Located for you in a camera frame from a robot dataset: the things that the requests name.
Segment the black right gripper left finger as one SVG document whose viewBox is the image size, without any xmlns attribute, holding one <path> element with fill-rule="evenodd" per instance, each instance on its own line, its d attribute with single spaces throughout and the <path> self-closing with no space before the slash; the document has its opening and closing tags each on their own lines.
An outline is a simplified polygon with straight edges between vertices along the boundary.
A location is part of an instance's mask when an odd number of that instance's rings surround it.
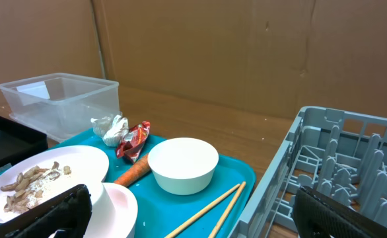
<svg viewBox="0 0 387 238">
<path fill-rule="evenodd" d="M 90 192 L 78 184 L 0 225 L 0 238 L 82 238 L 91 215 Z"/>
</svg>

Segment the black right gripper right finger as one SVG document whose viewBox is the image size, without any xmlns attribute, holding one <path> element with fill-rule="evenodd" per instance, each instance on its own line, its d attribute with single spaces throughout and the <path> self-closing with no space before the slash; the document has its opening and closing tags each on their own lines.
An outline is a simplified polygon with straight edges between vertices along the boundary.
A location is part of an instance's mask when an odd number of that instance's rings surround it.
<svg viewBox="0 0 387 238">
<path fill-rule="evenodd" d="M 292 217 L 301 238 L 387 238 L 387 227 L 308 186 L 297 190 Z"/>
</svg>

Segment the white plastic cup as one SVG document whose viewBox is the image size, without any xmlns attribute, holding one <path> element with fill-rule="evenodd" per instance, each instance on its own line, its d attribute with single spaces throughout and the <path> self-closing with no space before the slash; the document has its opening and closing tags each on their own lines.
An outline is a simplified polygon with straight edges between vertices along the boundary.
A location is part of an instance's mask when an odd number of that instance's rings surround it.
<svg viewBox="0 0 387 238">
<path fill-rule="evenodd" d="M 138 204 L 126 187 L 110 182 L 87 185 L 92 214 L 84 238 L 134 238 Z"/>
</svg>

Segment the pink plate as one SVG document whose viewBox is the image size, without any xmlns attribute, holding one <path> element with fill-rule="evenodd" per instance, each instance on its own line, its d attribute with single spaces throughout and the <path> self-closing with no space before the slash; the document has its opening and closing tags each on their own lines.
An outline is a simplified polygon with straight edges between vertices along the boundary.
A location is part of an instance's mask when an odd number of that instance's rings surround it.
<svg viewBox="0 0 387 238">
<path fill-rule="evenodd" d="M 19 173 L 25 173 L 36 165 L 49 169 L 55 161 L 60 164 L 60 167 L 69 165 L 72 169 L 71 184 L 67 185 L 66 190 L 78 184 L 88 185 L 104 181 L 109 167 L 107 154 L 98 148 L 87 145 L 60 147 L 42 152 L 13 165 L 0 175 L 0 187 L 14 183 Z M 3 211 L 6 196 L 12 194 L 13 192 L 2 192 L 0 190 L 0 223 L 5 223 L 20 215 Z"/>
</svg>

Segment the peanut and rice scraps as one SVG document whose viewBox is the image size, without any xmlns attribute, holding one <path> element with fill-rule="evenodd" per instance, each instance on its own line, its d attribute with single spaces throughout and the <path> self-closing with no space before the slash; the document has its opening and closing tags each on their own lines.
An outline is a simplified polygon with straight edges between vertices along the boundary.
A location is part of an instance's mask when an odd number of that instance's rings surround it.
<svg viewBox="0 0 387 238">
<path fill-rule="evenodd" d="M 19 173 L 14 183 L 0 187 L 2 192 L 13 192 L 6 196 L 3 211 L 23 214 L 62 193 L 71 184 L 71 173 L 69 165 L 60 167 L 57 161 L 49 169 L 36 165 L 25 173 Z"/>
</svg>

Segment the orange carrot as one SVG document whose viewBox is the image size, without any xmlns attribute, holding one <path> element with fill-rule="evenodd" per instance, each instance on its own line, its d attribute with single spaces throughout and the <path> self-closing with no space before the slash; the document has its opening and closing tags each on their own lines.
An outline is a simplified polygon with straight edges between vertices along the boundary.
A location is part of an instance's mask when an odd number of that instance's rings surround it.
<svg viewBox="0 0 387 238">
<path fill-rule="evenodd" d="M 124 187 L 129 187 L 150 171 L 149 154 L 146 154 L 135 162 L 124 174 L 118 177 L 114 183 Z"/>
</svg>

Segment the wooden chopstick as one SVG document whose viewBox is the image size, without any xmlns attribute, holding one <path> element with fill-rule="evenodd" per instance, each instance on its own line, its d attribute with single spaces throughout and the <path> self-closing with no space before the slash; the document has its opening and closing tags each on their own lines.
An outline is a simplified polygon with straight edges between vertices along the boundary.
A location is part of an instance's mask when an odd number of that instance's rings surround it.
<svg viewBox="0 0 387 238">
<path fill-rule="evenodd" d="M 200 211 L 198 211 L 196 214 L 194 214 L 192 217 L 187 219 L 183 224 L 179 225 L 175 230 L 170 232 L 165 238 L 173 238 L 177 236 L 179 233 L 181 233 L 183 230 L 185 230 L 187 227 L 189 227 L 192 223 L 194 223 L 196 220 L 198 220 L 201 216 L 206 214 L 210 209 L 214 208 L 218 203 L 223 201 L 227 196 L 232 194 L 235 190 L 238 189 L 240 184 L 236 184 L 232 188 L 230 188 L 228 191 L 220 195 L 218 198 L 216 198 L 214 201 L 206 205 L 204 208 L 202 208 Z"/>
<path fill-rule="evenodd" d="M 236 191 L 235 195 L 233 196 L 232 200 L 230 201 L 230 203 L 226 207 L 225 211 L 223 212 L 222 216 L 220 217 L 220 219 L 218 220 L 217 224 L 213 228 L 212 232 L 209 234 L 209 238 L 215 238 L 216 237 L 216 235 L 218 234 L 219 230 L 221 229 L 221 227 L 223 226 L 224 222 L 226 221 L 227 217 L 229 216 L 231 210 L 233 209 L 234 205 L 236 204 L 239 196 L 242 194 L 242 191 L 244 190 L 245 186 L 246 186 L 246 181 L 244 181 L 244 182 L 242 182 L 240 184 L 240 186 L 237 189 L 237 191 Z"/>
</svg>

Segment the red snack wrapper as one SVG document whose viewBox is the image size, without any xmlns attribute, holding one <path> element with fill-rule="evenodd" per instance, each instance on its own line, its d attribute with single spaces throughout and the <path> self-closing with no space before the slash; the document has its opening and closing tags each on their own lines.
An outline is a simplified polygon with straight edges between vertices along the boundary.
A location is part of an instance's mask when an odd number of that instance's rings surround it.
<svg viewBox="0 0 387 238">
<path fill-rule="evenodd" d="M 149 136 L 150 127 L 151 123 L 149 121 L 143 121 L 130 128 L 116 148 L 116 157 L 134 164 L 139 159 L 141 150 Z"/>
</svg>

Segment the white tissue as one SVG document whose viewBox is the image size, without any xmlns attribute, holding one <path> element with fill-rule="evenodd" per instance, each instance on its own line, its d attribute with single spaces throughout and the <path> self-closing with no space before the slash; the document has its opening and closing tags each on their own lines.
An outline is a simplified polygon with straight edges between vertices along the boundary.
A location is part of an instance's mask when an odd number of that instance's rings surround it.
<svg viewBox="0 0 387 238">
<path fill-rule="evenodd" d="M 110 116 L 91 118 L 90 122 L 94 134 L 108 147 L 117 147 L 120 140 L 129 132 L 128 119 L 120 115 L 115 115 L 113 118 Z"/>
</svg>

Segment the white bowl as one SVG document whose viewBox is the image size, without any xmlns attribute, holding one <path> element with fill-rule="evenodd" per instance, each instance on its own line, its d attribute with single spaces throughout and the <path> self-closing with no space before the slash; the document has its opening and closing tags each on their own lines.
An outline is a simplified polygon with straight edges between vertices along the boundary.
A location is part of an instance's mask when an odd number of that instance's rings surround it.
<svg viewBox="0 0 387 238">
<path fill-rule="evenodd" d="M 191 195 L 204 190 L 219 162 L 217 150 L 195 138 L 172 138 L 155 145 L 148 164 L 158 185 L 175 195 Z"/>
</svg>

